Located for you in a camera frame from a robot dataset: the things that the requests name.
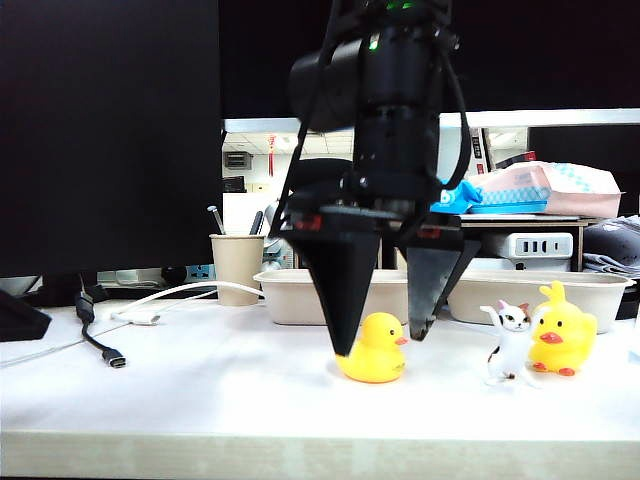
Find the white tray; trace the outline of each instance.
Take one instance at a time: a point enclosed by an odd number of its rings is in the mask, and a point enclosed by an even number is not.
[[[449,295],[449,308],[457,320],[491,324],[481,305],[504,300],[512,305],[528,303],[531,311],[547,301],[541,285],[559,280],[564,284],[567,301],[598,319],[598,333],[611,328],[620,307],[625,287],[633,280],[609,273],[545,272],[530,270],[467,270]]]
[[[262,272],[253,277],[262,284],[267,310],[274,323],[281,325],[325,325],[318,294],[309,271],[285,269]],[[362,319],[374,312],[395,315],[408,321],[407,272],[374,270]]]

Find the white cable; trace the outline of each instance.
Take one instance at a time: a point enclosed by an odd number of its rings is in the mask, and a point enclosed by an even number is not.
[[[122,328],[122,327],[126,327],[126,326],[127,326],[127,324],[117,325],[115,327],[109,328],[108,330],[105,330],[104,332],[96,333],[95,335],[93,335],[93,337],[97,338],[100,335],[104,335],[105,333],[109,333],[109,332],[112,332],[113,330],[117,330],[118,328]],[[14,365],[18,365],[20,363],[25,363],[25,362],[28,362],[30,360],[35,360],[37,358],[46,357],[47,355],[51,355],[51,354],[60,352],[60,351],[65,350],[65,349],[67,349],[69,347],[73,347],[74,345],[79,345],[79,344],[84,343],[84,342],[86,342],[86,340],[83,338],[83,339],[80,339],[80,340],[76,340],[75,342],[67,343],[66,345],[60,345],[58,347],[51,347],[51,348],[48,348],[46,350],[42,350],[40,352],[29,353],[27,355],[23,355],[22,357],[12,358],[11,360],[5,360],[3,362],[0,362],[0,369],[7,368],[7,367],[13,367]]]
[[[182,305],[183,303],[186,303],[186,302],[188,302],[190,300],[196,300],[198,298],[206,297],[208,295],[213,295],[214,293],[217,293],[217,290],[211,290],[210,292],[204,292],[204,293],[201,293],[200,295],[194,295],[193,297],[184,298],[184,299],[179,300],[179,301],[177,301],[175,303],[172,303],[171,305],[167,305],[166,307],[162,307],[161,309],[156,310],[155,314],[158,315],[161,312],[165,312],[165,311],[169,310],[170,308],[177,307],[178,305]]]
[[[222,280],[211,280],[208,282],[197,282],[197,283],[192,283],[192,284],[188,284],[188,285],[180,285],[179,287],[175,287],[175,288],[170,288],[169,290],[164,290],[162,292],[158,292],[158,293],[154,293],[153,295],[149,295],[148,297],[144,297],[141,298],[140,300],[136,300],[133,303],[130,303],[129,305],[127,305],[126,307],[116,311],[116,312],[112,312],[111,313],[111,318],[115,319],[115,320],[120,320],[126,323],[134,323],[136,325],[155,325],[155,322],[158,319],[158,312],[162,311],[162,310],[168,310],[169,308],[172,308],[178,304],[187,302],[189,300],[193,300],[196,298],[201,298],[201,297],[205,297],[207,295],[211,295],[214,292],[205,292],[204,294],[200,294],[200,295],[195,295],[193,297],[190,298],[186,298],[183,299],[179,302],[176,303],[172,303],[171,305],[167,306],[167,307],[163,307],[161,310],[155,311],[153,312],[153,315],[151,317],[151,319],[148,319],[146,321],[141,321],[141,320],[131,320],[128,319],[126,317],[123,316],[124,313],[126,312],[130,312],[132,309],[139,307],[141,305],[144,305],[145,303],[150,302],[151,300],[155,300],[157,298],[161,298],[164,297],[166,295],[170,295],[172,293],[175,292],[181,292],[183,290],[190,290],[192,288],[200,288],[200,287],[229,287],[229,288],[236,288],[238,290],[243,290],[245,292],[248,293],[253,293],[254,295],[262,295],[264,296],[264,292],[260,291],[260,290],[256,290],[255,288],[251,288],[251,287],[247,287],[246,285],[241,285],[239,283],[232,283],[232,282],[224,282]]]

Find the usb cable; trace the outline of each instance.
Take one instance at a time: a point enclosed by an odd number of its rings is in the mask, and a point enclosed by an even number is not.
[[[113,368],[122,368],[127,364],[126,358],[115,348],[101,344],[89,334],[89,325],[93,323],[96,316],[93,311],[93,299],[84,289],[75,297],[76,315],[82,320],[82,336],[91,345],[102,351],[103,360]]]

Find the rubber duck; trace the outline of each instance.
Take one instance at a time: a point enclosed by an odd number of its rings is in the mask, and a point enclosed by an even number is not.
[[[372,313],[362,322],[361,336],[349,356],[336,355],[338,367],[347,377],[359,382],[391,382],[404,371],[404,354],[399,346],[405,343],[402,324],[396,317]]]
[[[598,322],[566,300],[561,282],[551,282],[551,288],[543,285],[540,293],[549,300],[536,307],[546,311],[533,334],[532,366],[538,372],[573,376],[591,353]]]

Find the electrical outlet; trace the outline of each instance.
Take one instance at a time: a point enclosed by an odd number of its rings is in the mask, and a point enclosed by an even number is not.
[[[206,282],[215,280],[214,265],[189,265],[187,267],[186,283]]]
[[[483,249],[512,260],[523,258],[566,259],[573,254],[573,237],[569,233],[490,233],[483,236]]]

